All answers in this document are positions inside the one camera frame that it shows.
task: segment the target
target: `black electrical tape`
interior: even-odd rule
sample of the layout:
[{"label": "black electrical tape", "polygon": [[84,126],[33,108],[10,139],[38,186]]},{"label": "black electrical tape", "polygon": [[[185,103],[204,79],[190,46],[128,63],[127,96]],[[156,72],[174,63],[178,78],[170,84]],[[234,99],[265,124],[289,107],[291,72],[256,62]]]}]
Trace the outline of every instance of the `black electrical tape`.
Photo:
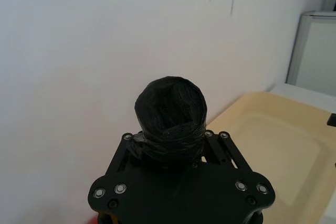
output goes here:
[{"label": "black electrical tape", "polygon": [[139,95],[135,112],[143,133],[128,146],[133,156],[160,163],[191,162],[200,158],[207,107],[200,89],[181,77],[151,82]]}]

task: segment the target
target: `black bracket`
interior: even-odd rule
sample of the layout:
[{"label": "black bracket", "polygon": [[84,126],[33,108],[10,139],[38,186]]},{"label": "black bracket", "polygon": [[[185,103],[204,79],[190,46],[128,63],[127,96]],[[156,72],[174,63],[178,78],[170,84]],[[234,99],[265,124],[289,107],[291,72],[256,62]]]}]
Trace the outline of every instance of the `black bracket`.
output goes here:
[{"label": "black bracket", "polygon": [[103,224],[261,224],[275,200],[272,185],[255,173],[227,132],[206,131],[204,151],[190,164],[151,167],[127,149],[123,135],[88,201]]}]

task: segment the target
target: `white wall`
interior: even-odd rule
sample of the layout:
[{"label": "white wall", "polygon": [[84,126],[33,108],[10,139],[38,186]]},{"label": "white wall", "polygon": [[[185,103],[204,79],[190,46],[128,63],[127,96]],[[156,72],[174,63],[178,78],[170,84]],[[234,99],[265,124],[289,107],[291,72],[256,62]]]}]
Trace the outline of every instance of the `white wall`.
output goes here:
[{"label": "white wall", "polygon": [[211,119],[285,80],[299,15],[321,3],[0,0],[0,223],[83,223],[147,83],[192,80]]}]

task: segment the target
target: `silver bolt head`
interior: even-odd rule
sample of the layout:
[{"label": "silver bolt head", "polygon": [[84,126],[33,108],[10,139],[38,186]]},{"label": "silver bolt head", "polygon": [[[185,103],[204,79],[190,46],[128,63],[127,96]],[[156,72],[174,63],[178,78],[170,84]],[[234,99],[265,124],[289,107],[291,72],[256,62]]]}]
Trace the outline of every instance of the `silver bolt head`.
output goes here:
[{"label": "silver bolt head", "polygon": [[261,192],[262,194],[268,194],[268,189],[266,186],[264,185],[257,185],[257,189],[259,192]]},{"label": "silver bolt head", "polygon": [[128,139],[130,139],[131,137],[132,137],[132,136],[128,134],[128,135],[125,135],[125,136],[124,136],[124,139],[125,139],[125,140],[128,140]]},{"label": "silver bolt head", "polygon": [[116,194],[123,194],[126,191],[127,187],[125,184],[117,184],[114,188]]},{"label": "silver bolt head", "polygon": [[94,198],[101,198],[105,194],[105,189],[104,188],[98,188],[97,190],[94,191],[93,196]]},{"label": "silver bolt head", "polygon": [[243,182],[237,181],[236,182],[236,187],[240,191],[246,191],[247,187]]},{"label": "silver bolt head", "polygon": [[228,137],[229,137],[226,133],[221,133],[220,136],[221,136],[222,138],[228,138]]}]

